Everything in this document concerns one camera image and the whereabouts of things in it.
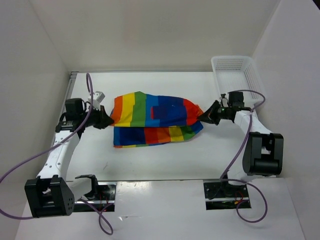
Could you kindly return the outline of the rainbow striped shorts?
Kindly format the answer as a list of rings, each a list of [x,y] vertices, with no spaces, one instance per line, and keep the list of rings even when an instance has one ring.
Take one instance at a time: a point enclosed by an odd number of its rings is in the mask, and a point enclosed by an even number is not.
[[[191,140],[204,128],[203,111],[190,100],[141,91],[114,99],[113,146],[135,148]]]

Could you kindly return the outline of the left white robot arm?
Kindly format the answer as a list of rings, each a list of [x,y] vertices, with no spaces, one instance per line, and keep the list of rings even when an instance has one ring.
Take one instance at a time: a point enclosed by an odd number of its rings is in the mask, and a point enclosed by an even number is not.
[[[24,185],[31,214],[34,218],[69,216],[81,197],[96,199],[100,194],[94,174],[79,175],[71,184],[65,178],[73,153],[86,128],[102,130],[113,124],[101,105],[102,92],[88,98],[88,106],[81,98],[65,101],[65,112],[55,127],[54,149],[34,179]]]

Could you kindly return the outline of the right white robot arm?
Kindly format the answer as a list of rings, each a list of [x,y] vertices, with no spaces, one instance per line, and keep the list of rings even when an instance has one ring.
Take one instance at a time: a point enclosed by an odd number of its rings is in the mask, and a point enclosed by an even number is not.
[[[230,91],[222,94],[198,121],[219,125],[222,120],[230,120],[244,133],[239,150],[222,172],[220,184],[214,192],[205,188],[207,199],[212,200],[221,193],[230,197],[241,185],[246,185],[259,177],[278,176],[283,169],[284,137],[266,128],[254,115],[255,107],[244,102],[246,90]]]

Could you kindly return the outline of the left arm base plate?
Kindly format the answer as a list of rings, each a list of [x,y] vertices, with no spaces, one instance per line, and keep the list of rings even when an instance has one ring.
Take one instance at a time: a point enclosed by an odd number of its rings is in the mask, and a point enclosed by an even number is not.
[[[116,201],[116,182],[99,181],[95,193],[88,192],[81,197],[91,204],[95,210],[114,212]]]

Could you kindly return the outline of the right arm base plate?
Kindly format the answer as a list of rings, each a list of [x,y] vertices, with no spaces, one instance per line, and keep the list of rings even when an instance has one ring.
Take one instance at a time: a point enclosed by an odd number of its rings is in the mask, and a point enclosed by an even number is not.
[[[204,181],[206,210],[250,209],[249,193],[246,185],[231,185],[228,182]]]

